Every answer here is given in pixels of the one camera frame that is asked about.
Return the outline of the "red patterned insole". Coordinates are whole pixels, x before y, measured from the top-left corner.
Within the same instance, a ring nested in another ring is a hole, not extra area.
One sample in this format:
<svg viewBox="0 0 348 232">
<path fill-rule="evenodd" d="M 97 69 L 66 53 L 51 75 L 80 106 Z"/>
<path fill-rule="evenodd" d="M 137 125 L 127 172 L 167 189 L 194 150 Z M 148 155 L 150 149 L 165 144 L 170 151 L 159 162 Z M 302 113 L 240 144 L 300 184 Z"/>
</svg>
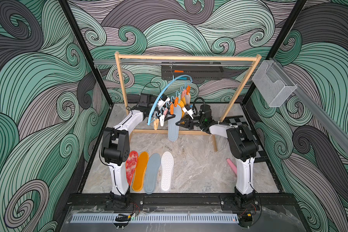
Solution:
<svg viewBox="0 0 348 232">
<path fill-rule="evenodd" d="M 126 178 L 129 185 L 132 184 L 137 163 L 138 163 L 138 152 L 131 151 L 128 156 L 128 159 L 126 160 Z"/>
</svg>

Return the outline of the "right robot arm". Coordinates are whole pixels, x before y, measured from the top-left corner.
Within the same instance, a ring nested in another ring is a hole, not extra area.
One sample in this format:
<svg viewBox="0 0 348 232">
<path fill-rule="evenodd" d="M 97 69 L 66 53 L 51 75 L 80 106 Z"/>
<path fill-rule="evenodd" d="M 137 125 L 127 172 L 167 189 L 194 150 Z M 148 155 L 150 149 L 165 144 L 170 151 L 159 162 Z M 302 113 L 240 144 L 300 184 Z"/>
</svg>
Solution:
<svg viewBox="0 0 348 232">
<path fill-rule="evenodd" d="M 227 138 L 231 154 L 236 158 L 237 181 L 234 204 L 238 209 L 246 209 L 255 201 L 256 190 L 253 186 L 253 166 L 259 150 L 256 139 L 245 124 L 232 125 L 212 119 L 210 105 L 202 101 L 200 109 L 196 105 L 185 105 L 182 110 L 185 116 L 176 125 L 189 130 L 198 127 L 202 132 Z"/>
</svg>

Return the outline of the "orange insole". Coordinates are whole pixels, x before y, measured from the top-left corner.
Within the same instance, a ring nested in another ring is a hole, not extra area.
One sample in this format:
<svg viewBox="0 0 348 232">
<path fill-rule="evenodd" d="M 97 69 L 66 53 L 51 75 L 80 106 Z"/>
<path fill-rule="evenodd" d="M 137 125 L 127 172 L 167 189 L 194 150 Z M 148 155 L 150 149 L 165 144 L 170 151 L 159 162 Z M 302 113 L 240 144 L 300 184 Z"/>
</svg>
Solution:
<svg viewBox="0 0 348 232">
<path fill-rule="evenodd" d="M 182 110 L 181 111 L 181 113 L 182 113 L 182 118 L 185 116 L 185 114 L 186 114 L 186 112 L 185 111 L 183 111 L 183 108 L 185 107 L 185 105 L 186 105 L 186 99 L 185 99 L 185 97 L 183 97 L 182 96 L 182 94 L 180 94 L 179 96 L 178 96 L 178 102 L 177 102 L 177 104 L 180 106 L 180 109 Z"/>
<path fill-rule="evenodd" d="M 135 192 L 139 192 L 143 189 L 148 160 L 149 154 L 146 151 L 142 152 L 138 157 L 137 165 L 135 168 L 134 180 L 131 187 L 132 190 Z"/>
</svg>

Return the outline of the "grey blue insole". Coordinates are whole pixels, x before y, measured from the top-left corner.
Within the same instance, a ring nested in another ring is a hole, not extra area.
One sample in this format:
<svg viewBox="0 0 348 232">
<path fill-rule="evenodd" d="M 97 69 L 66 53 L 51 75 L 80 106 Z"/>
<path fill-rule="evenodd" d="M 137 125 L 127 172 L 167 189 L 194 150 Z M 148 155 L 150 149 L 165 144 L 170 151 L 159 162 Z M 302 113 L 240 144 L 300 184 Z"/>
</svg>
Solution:
<svg viewBox="0 0 348 232">
<path fill-rule="evenodd" d="M 179 136 L 179 126 L 176 125 L 182 117 L 182 109 L 179 105 L 174 108 L 174 115 L 174 118 L 168 120 L 168 139 L 172 142 L 176 141 Z"/>
<path fill-rule="evenodd" d="M 147 164 L 144 181 L 144 191 L 146 194 L 152 194 L 156 189 L 157 175 L 161 165 L 161 156 L 154 153 L 150 156 Z"/>
</svg>

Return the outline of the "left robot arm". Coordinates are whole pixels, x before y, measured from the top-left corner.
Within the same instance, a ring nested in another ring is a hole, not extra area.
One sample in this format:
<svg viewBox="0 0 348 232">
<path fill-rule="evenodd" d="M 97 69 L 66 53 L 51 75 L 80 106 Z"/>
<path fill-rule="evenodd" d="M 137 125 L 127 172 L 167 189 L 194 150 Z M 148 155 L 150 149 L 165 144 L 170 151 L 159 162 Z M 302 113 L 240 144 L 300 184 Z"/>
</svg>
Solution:
<svg viewBox="0 0 348 232">
<path fill-rule="evenodd" d="M 128 115 L 116 126 L 103 131 L 100 158 L 109 167 L 112 179 L 112 201 L 129 206 L 130 186 L 126 177 L 126 161 L 130 154 L 130 134 L 148 115 L 153 105 L 153 95 L 141 94 L 138 104 L 127 108 Z"/>
</svg>

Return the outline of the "white insole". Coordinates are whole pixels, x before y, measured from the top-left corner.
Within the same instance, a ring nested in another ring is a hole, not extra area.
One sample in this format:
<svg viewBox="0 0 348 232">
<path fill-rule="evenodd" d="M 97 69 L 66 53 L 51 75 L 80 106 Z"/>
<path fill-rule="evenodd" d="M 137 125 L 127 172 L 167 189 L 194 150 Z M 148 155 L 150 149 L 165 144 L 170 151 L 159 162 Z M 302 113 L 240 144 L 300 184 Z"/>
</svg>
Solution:
<svg viewBox="0 0 348 232">
<path fill-rule="evenodd" d="M 164 152 L 161 157 L 162 174 L 160 188 L 162 191 L 169 191 L 171 189 L 174 164 L 174 157 L 171 152 Z"/>
</svg>

